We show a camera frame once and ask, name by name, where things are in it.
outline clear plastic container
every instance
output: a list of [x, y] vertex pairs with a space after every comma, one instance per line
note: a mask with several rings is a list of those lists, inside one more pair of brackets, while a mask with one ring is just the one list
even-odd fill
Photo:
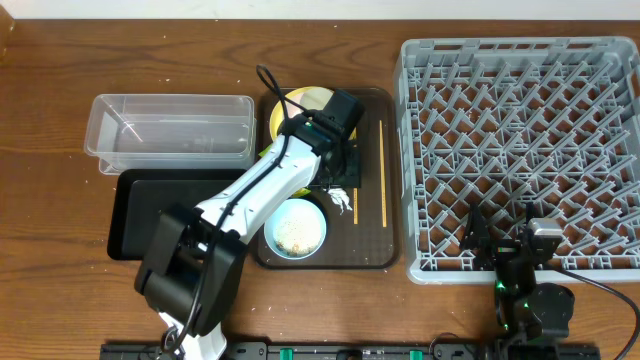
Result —
[[248, 169], [254, 163], [253, 100], [227, 95], [100, 95], [85, 152], [100, 171]]

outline white bowl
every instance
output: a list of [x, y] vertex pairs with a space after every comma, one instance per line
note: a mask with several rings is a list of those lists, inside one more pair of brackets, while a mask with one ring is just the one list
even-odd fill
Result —
[[[318, 246], [316, 246], [313, 251], [308, 254], [302, 256], [291, 256], [288, 253], [280, 250], [278, 245], [276, 244], [276, 229], [280, 225], [283, 218], [289, 213], [295, 212], [296, 214], [302, 215], [310, 220], [318, 221], [320, 224], [320, 241], [318, 242]], [[310, 201], [302, 200], [302, 199], [289, 199], [285, 200], [285, 202], [276, 209], [276, 211], [267, 219], [267, 222], [264, 223], [264, 238], [267, 241], [267, 245], [271, 250], [278, 254], [278, 256], [283, 257], [289, 260], [300, 260], [307, 258], [313, 255], [324, 243], [324, 238], [327, 236], [327, 220], [322, 214], [322, 211], [318, 209], [318, 207]]]

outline brown tray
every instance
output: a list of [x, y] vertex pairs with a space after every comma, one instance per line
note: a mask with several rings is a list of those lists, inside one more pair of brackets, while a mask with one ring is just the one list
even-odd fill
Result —
[[[327, 217], [327, 237], [322, 247], [312, 256], [302, 260], [287, 260], [276, 255], [267, 246], [262, 229], [258, 231], [254, 255], [258, 263], [269, 269], [384, 269], [398, 259], [402, 246], [401, 214], [396, 202], [400, 199], [400, 186], [396, 169], [398, 144], [394, 136], [394, 108], [389, 94], [376, 88], [346, 89], [365, 105], [366, 111], [357, 126], [360, 148], [362, 179], [357, 189], [357, 224], [354, 189], [346, 189], [354, 211], [340, 215], [340, 208], [331, 202], [329, 195], [313, 190], [305, 198], [316, 203]], [[271, 144], [268, 121], [276, 104], [275, 96], [263, 99], [260, 111], [261, 132], [258, 132], [258, 152]], [[384, 189], [382, 198], [380, 131], [382, 130], [384, 157]], [[386, 226], [383, 226], [383, 209]]]

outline gray dish rack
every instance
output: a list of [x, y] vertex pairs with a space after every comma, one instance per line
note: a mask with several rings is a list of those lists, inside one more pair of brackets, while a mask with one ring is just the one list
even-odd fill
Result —
[[394, 83], [409, 278], [495, 280], [458, 247], [473, 202], [509, 239], [533, 203], [564, 226], [556, 264], [639, 280], [639, 78], [622, 37], [406, 41]]

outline black tray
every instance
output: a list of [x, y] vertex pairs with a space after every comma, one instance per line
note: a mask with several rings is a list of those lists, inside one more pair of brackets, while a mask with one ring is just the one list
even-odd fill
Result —
[[[365, 113], [357, 126], [358, 148], [361, 158], [361, 186], [358, 189], [357, 224], [354, 212], [345, 211], [333, 204], [329, 195], [321, 190], [312, 190], [308, 195], [325, 212], [327, 236], [318, 251], [302, 260], [287, 260], [276, 255], [266, 244], [264, 231], [257, 235], [255, 257], [268, 269], [384, 269], [393, 265], [402, 248], [400, 228], [400, 158], [395, 131], [394, 105], [389, 94], [377, 88], [345, 89], [357, 97], [365, 106]], [[269, 94], [263, 99], [262, 119], [258, 139], [262, 142], [258, 151], [271, 143], [269, 117], [278, 99]], [[383, 161], [385, 173], [385, 196], [382, 197], [380, 167], [380, 135], [383, 137]], [[353, 189], [347, 194], [354, 205]], [[382, 218], [386, 213], [386, 226]]]
[[142, 260], [159, 212], [179, 203], [195, 207], [231, 185], [244, 170], [132, 169], [118, 179], [107, 253], [114, 260]]

